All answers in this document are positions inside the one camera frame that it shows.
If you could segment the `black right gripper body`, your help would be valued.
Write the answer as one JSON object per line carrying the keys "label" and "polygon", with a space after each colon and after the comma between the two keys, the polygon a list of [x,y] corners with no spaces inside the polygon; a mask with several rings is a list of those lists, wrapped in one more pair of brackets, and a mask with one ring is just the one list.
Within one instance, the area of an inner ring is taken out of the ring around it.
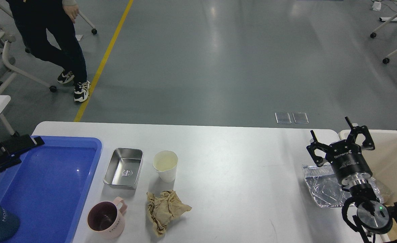
{"label": "black right gripper body", "polygon": [[329,163],[342,186],[349,185],[354,176],[368,180],[373,175],[357,143],[339,140],[330,144]]}

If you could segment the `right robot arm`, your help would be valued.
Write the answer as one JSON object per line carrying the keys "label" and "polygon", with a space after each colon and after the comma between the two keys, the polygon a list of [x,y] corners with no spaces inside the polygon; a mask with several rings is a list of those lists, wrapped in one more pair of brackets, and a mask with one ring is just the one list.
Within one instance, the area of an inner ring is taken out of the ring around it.
{"label": "right robot arm", "polygon": [[312,139],[306,149],[317,167],[328,162],[341,189],[350,193],[341,209],[344,222],[360,234],[363,242],[368,243],[370,237],[375,242],[376,235],[387,234],[393,222],[397,223],[397,202],[393,206],[380,203],[370,184],[373,172],[362,155],[364,150],[375,149],[368,127],[353,124],[348,117],[345,120],[350,127],[346,139],[326,145],[311,130]]}

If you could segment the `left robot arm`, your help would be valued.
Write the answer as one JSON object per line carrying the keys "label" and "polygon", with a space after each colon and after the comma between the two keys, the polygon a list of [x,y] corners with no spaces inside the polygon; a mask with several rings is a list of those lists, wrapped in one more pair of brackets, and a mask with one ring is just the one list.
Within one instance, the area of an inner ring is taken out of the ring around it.
{"label": "left robot arm", "polygon": [[0,143],[0,173],[7,168],[20,164],[20,156],[32,148],[42,146],[45,142],[40,136],[31,137],[28,134],[12,137]]}

